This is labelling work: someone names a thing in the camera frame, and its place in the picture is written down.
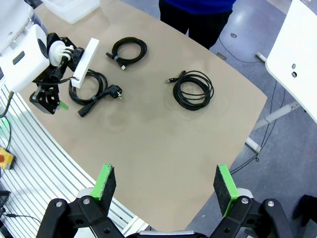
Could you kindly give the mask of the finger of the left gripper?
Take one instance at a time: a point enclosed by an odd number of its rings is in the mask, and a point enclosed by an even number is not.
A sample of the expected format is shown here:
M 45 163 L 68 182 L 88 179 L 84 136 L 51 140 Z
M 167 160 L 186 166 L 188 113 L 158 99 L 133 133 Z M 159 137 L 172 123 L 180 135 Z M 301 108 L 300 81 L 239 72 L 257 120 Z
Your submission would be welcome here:
M 69 106 L 59 99 L 59 88 L 57 85 L 46 86 L 44 93 L 45 93 L 45 102 L 46 102 L 45 108 L 47 109 L 47 111 L 69 109 Z
M 29 98 L 29 101 L 43 113 L 53 115 L 56 112 L 56 111 L 47 111 L 47 109 L 45 108 L 46 102 L 45 102 L 44 89 L 37 89 L 35 92 L 33 92 Z

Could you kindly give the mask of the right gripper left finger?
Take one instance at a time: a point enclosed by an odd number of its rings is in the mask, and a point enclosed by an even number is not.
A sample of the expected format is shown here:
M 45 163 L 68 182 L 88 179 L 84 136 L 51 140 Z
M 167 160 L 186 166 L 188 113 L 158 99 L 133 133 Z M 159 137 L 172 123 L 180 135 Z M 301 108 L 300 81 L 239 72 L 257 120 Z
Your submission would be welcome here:
M 114 167 L 104 164 L 88 195 L 71 203 L 62 198 L 49 202 L 36 237 L 73 238 L 80 228 L 90 228 L 98 238 L 124 237 L 108 217 L 115 188 Z

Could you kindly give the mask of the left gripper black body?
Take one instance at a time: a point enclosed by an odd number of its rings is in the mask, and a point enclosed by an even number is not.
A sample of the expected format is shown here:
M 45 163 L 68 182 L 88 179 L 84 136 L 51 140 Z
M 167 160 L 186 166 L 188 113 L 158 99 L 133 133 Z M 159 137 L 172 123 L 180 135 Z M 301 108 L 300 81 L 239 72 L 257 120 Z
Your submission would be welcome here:
M 63 79 L 66 69 L 67 64 L 60 64 L 57 67 L 50 65 L 32 82 L 38 86 L 56 86 L 74 79 L 73 76 Z

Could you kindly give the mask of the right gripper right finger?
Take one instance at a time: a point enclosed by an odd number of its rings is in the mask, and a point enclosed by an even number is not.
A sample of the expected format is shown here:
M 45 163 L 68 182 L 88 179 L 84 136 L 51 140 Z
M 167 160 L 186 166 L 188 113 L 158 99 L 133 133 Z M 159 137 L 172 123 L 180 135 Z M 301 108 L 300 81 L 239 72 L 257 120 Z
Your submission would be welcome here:
M 257 238 L 292 238 L 281 203 L 273 198 L 257 202 L 241 195 L 227 165 L 217 165 L 213 182 L 222 220 L 212 238 L 234 238 L 241 228 L 249 228 Z

